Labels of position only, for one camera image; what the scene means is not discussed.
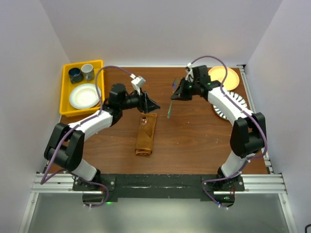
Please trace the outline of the rose gold spoon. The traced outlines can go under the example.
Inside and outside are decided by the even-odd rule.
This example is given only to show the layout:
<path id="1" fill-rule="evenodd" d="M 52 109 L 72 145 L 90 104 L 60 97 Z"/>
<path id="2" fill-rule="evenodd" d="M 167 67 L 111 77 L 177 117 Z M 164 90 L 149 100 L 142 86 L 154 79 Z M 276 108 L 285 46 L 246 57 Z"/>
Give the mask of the rose gold spoon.
<path id="1" fill-rule="evenodd" d="M 146 116 L 142 116 L 140 118 L 140 124 L 142 127 L 144 127 L 148 123 L 148 118 Z"/>

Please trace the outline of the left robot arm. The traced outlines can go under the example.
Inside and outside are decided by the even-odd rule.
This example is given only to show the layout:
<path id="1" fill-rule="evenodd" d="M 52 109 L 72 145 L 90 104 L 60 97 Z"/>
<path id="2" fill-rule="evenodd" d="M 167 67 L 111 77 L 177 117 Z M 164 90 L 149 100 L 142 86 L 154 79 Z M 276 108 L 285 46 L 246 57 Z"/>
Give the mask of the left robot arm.
<path id="1" fill-rule="evenodd" d="M 124 110 L 133 108 L 146 114 L 160 109 L 160 106 L 142 89 L 128 93 L 125 85 L 112 85 L 109 97 L 100 110 L 72 125 L 56 124 L 44 151 L 44 158 L 50 166 L 57 164 L 79 177 L 89 190 L 98 189 L 102 183 L 101 172 L 83 159 L 84 142 L 99 131 L 115 125 Z"/>

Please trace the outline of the iridescent fork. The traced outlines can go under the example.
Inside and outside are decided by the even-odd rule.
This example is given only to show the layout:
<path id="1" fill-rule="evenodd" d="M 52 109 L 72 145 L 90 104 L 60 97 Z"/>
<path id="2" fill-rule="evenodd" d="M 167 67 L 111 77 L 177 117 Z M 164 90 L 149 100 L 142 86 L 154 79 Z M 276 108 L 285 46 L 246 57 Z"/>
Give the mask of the iridescent fork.
<path id="1" fill-rule="evenodd" d="M 178 85 L 178 79 L 175 79 L 172 83 L 172 94 L 174 94 L 176 88 L 177 88 L 177 85 Z M 169 106 L 169 109 L 168 109 L 168 113 L 167 113 L 167 118 L 169 119 L 171 117 L 171 112 L 172 112 L 172 105 L 173 105 L 173 100 L 171 100 L 170 102 L 170 106 Z"/>

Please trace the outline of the brown cloth napkin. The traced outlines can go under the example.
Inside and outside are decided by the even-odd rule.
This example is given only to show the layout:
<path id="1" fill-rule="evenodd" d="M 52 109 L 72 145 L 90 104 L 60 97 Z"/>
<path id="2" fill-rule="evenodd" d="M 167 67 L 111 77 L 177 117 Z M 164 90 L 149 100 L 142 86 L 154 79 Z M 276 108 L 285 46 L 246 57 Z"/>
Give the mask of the brown cloth napkin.
<path id="1" fill-rule="evenodd" d="M 153 151 L 154 135 L 157 121 L 157 113 L 140 115 L 148 118 L 148 123 L 142 127 L 139 120 L 138 134 L 135 145 L 136 156 L 150 156 Z"/>

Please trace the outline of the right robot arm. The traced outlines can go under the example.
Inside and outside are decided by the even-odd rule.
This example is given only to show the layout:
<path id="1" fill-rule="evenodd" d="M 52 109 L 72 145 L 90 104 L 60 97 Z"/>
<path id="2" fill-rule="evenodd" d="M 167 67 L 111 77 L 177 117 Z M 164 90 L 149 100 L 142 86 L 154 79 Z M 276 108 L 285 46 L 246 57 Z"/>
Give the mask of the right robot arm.
<path id="1" fill-rule="evenodd" d="M 227 191 L 237 182 L 242 170 L 267 145 L 265 117 L 253 113 L 235 100 L 219 81 L 212 81 L 206 66 L 188 64 L 171 100 L 192 100 L 194 95 L 215 105 L 232 125 L 231 152 L 218 169 L 215 179 L 203 181 L 203 187 Z"/>

